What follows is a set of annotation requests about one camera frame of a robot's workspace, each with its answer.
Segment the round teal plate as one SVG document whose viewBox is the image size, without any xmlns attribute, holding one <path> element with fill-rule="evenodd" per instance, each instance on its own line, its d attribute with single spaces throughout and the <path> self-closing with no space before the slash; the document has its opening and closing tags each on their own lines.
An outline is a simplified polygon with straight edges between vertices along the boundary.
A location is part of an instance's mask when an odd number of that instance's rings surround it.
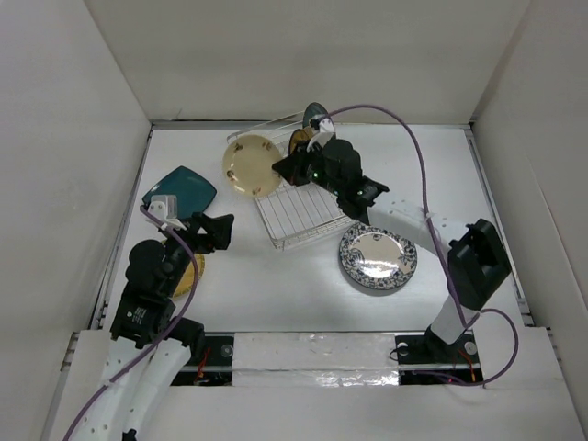
<svg viewBox="0 0 588 441">
<path fill-rule="evenodd" d="M 304 110 L 302 118 L 302 127 L 310 127 L 311 120 L 315 117 L 322 117 L 328 114 L 328 110 L 318 102 L 310 103 Z"/>
</svg>

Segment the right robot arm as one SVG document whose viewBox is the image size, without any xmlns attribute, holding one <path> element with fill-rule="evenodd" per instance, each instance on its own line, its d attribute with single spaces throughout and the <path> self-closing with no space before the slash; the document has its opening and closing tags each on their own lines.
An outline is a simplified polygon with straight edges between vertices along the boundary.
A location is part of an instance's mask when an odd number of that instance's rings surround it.
<svg viewBox="0 0 588 441">
<path fill-rule="evenodd" d="M 392 195 L 364 175 L 360 155 L 349 141 L 299 147 L 272 169 L 294 187 L 313 183 L 323 188 L 335 195 L 348 218 L 398 234 L 437 258 L 449 294 L 425 331 L 424 350 L 435 361 L 457 352 L 458 339 L 511 274 L 503 242 L 490 221 L 452 221 Z"/>
</svg>

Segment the brown gold patterned plate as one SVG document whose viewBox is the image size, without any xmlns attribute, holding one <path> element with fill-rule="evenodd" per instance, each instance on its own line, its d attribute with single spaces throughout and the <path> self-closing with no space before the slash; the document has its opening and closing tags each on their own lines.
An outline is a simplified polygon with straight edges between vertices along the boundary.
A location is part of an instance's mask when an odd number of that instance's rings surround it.
<svg viewBox="0 0 588 441">
<path fill-rule="evenodd" d="M 312 134 L 305 129 L 296 129 L 292 132 L 288 141 L 288 154 L 292 155 L 297 150 L 305 150 L 311 140 Z"/>
</svg>

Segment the cream plate with characters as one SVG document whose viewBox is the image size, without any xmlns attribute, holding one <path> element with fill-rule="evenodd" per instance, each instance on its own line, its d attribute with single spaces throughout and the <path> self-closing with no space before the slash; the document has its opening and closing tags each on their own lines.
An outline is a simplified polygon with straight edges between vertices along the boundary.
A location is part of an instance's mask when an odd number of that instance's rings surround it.
<svg viewBox="0 0 588 441">
<path fill-rule="evenodd" d="M 268 138 L 243 135 L 225 150 L 222 172 L 237 193 L 248 198 L 263 198 L 281 185 L 282 177 L 272 166 L 282 159 L 280 150 Z"/>
</svg>

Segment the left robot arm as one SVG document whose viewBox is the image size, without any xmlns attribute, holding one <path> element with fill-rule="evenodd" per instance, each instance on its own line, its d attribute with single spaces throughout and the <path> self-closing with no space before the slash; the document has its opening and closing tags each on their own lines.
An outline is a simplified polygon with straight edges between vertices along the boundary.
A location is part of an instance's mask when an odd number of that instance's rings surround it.
<svg viewBox="0 0 588 441">
<path fill-rule="evenodd" d="M 173 295 L 198 254 L 226 250 L 231 214 L 211 218 L 193 213 L 166 219 L 147 209 L 165 240 L 134 245 L 97 391 L 74 417 L 66 440 L 139 440 L 166 390 L 186 364 L 208 357 L 201 323 L 186 318 Z"/>
</svg>

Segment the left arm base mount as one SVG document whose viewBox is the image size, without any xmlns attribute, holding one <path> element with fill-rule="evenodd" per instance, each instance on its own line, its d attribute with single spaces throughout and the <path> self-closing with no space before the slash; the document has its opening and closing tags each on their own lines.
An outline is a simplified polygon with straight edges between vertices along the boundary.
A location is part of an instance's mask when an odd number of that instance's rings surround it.
<svg viewBox="0 0 588 441">
<path fill-rule="evenodd" d="M 231 386 L 234 334 L 206 334 L 204 348 L 190 359 L 172 381 L 173 386 Z"/>
</svg>

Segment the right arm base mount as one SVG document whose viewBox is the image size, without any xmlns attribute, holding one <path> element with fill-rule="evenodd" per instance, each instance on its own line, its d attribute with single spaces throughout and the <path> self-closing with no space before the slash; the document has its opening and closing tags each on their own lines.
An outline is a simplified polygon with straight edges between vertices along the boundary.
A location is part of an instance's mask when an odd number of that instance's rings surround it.
<svg viewBox="0 0 588 441">
<path fill-rule="evenodd" d="M 466 385 L 484 380 L 472 331 L 452 345 L 429 332 L 396 334 L 389 359 L 398 365 L 402 386 Z"/>
</svg>

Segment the yellow plate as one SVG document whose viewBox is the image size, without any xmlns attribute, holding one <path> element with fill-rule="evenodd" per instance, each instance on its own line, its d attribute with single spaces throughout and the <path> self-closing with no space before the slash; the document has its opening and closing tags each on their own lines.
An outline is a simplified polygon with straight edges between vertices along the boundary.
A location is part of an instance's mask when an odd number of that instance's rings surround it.
<svg viewBox="0 0 588 441">
<path fill-rule="evenodd" d="M 161 244 L 164 256 L 160 273 L 164 280 L 159 291 L 163 296 L 176 300 L 189 293 L 196 277 L 202 278 L 205 258 L 203 254 L 194 254 L 190 258 L 185 248 L 176 242 L 162 240 Z"/>
</svg>

